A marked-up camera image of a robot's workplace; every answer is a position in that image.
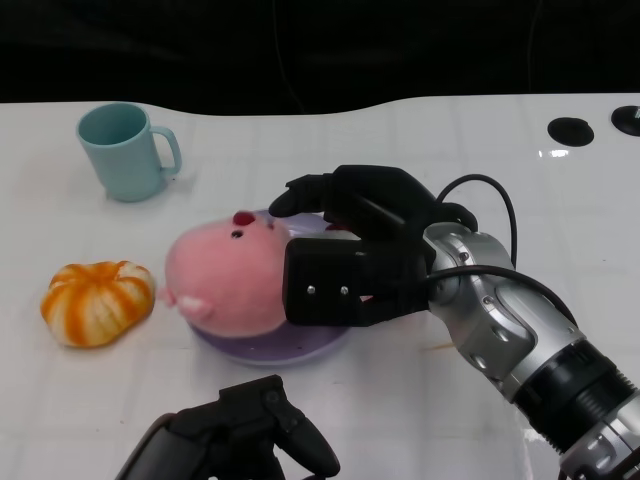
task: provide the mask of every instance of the orange pumpkin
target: orange pumpkin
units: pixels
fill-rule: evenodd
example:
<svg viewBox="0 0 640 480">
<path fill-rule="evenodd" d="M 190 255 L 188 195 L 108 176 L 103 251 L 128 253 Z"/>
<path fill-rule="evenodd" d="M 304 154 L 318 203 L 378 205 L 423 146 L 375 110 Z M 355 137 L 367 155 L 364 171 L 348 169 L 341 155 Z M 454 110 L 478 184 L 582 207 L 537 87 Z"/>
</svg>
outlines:
<svg viewBox="0 0 640 480">
<path fill-rule="evenodd" d="M 149 271 L 131 262 L 67 265 L 51 280 L 40 313 L 60 343 L 96 347 L 146 318 L 154 290 Z"/>
</svg>

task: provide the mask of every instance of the white table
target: white table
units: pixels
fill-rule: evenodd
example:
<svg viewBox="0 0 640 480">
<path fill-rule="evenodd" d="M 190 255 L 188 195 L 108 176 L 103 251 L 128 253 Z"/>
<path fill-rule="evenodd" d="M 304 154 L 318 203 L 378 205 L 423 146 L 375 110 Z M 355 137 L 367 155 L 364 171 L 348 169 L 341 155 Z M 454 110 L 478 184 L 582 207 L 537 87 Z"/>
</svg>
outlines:
<svg viewBox="0 0 640 480">
<path fill-rule="evenodd" d="M 639 103 L 640 95 L 420 98 L 263 118 L 148 106 L 152 123 L 178 137 L 184 170 L 138 204 L 105 198 L 75 139 L 76 121 L 96 104 L 0 105 L 0 478 L 112 479 L 158 415 L 272 372 L 333 445 L 340 478 L 555 478 L 555 453 L 520 414 L 455 350 L 431 349 L 448 335 L 427 314 L 355 331 L 329 357 L 272 370 L 228 362 L 161 304 L 109 348 L 61 348 L 39 301 L 71 262 L 127 259 L 162 284 L 164 255 L 181 232 L 264 207 L 304 173 L 391 164 L 434 192 L 484 173 L 513 197 L 520 270 L 560 294 L 638 384 L 640 139 L 609 116 Z M 595 141 L 554 142 L 546 127 L 560 116 L 587 120 Z M 508 245 L 507 217 L 489 187 L 467 184 L 451 199 Z M 288 478 L 303 477 L 279 456 Z"/>
</svg>

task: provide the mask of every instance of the teal mug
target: teal mug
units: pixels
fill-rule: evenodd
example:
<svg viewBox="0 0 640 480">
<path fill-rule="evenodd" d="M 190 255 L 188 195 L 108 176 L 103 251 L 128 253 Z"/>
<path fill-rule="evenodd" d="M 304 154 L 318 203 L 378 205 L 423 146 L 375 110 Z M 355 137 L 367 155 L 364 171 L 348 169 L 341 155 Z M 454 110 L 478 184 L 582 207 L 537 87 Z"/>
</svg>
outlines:
<svg viewBox="0 0 640 480">
<path fill-rule="evenodd" d="M 137 202 L 162 191 L 165 175 L 175 175 L 182 166 L 175 135 L 165 127 L 151 126 L 149 115 L 130 103 L 111 103 L 85 114 L 76 133 L 93 168 L 111 198 Z M 153 134 L 169 141 L 174 166 L 160 164 Z"/>
</svg>

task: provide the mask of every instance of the black background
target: black background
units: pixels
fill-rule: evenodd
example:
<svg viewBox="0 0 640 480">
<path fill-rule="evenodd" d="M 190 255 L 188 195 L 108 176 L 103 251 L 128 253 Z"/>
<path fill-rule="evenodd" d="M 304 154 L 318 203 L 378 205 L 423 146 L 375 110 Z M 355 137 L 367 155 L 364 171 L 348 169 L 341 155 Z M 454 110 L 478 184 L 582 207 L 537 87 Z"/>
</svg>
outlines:
<svg viewBox="0 0 640 480">
<path fill-rule="evenodd" d="M 276 33 L 286 77 L 308 113 L 413 96 L 640 90 L 639 0 L 544 0 L 530 87 L 537 5 L 0 0 L 0 101 L 300 113 L 282 78 Z"/>
</svg>

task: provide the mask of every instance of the robotic arm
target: robotic arm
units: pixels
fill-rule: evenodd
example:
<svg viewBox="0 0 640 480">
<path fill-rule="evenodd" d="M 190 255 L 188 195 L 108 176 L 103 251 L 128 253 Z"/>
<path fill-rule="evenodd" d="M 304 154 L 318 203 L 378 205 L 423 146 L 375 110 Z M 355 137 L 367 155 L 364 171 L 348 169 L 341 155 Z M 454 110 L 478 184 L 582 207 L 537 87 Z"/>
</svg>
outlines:
<svg viewBox="0 0 640 480">
<path fill-rule="evenodd" d="M 363 239 L 289 243 L 290 322 L 367 326 L 429 309 L 465 360 L 562 455 L 566 475 L 640 479 L 640 393 L 553 292 L 515 272 L 504 247 L 477 232 L 466 209 L 389 167 L 342 166 L 287 187 L 272 215 L 324 212 Z"/>
<path fill-rule="evenodd" d="M 397 168 L 342 166 L 287 187 L 271 215 L 324 212 L 361 238 L 289 242 L 288 321 L 364 327 L 431 310 L 465 360 L 562 455 L 564 475 L 640 480 L 640 393 L 551 290 L 515 271 L 515 228 L 510 258 L 468 210 L 442 201 L 452 186 L 435 198 Z M 508 210 L 515 227 L 510 201 Z M 281 379 L 268 377 L 158 419 L 117 480 L 281 480 L 274 445 L 315 478 L 340 469 Z"/>
</svg>

